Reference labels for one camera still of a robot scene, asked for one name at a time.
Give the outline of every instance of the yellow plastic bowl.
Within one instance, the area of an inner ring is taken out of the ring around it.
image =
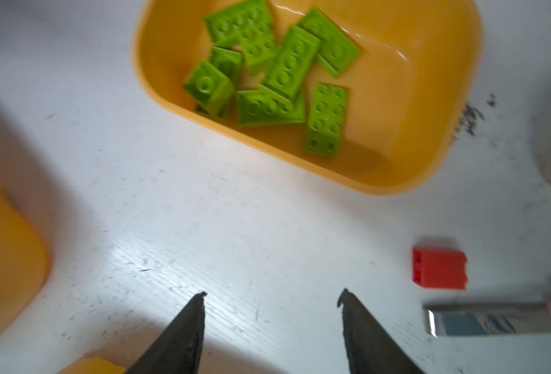
[[[361,47],[339,78],[313,64],[306,82],[350,88],[339,153],[303,152],[304,126],[243,129],[194,111],[181,86],[209,53],[203,17],[235,0],[149,0],[135,37],[134,66],[162,107],[317,175],[372,194],[406,191],[441,164],[481,52],[482,27],[472,0],[274,0],[277,40],[317,6]],[[239,87],[257,87],[247,74]]]
[[[123,367],[101,358],[83,358],[57,374],[122,374],[125,371]]]

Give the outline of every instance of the yellow container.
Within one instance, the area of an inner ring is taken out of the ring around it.
[[[274,0],[276,38],[317,6],[361,47],[340,77],[313,64],[315,82],[349,87],[338,156],[303,152],[304,126],[243,129],[195,113],[181,89],[209,53],[203,17],[235,0],[149,0],[135,37],[134,66],[162,107],[300,168],[372,194],[406,191],[437,169],[450,145],[481,52],[482,28],[472,0]],[[257,87],[248,74],[239,87]]]
[[[83,358],[58,374],[122,374],[125,371],[123,367],[100,358]]]
[[[43,285],[47,253],[0,191],[0,332]]]

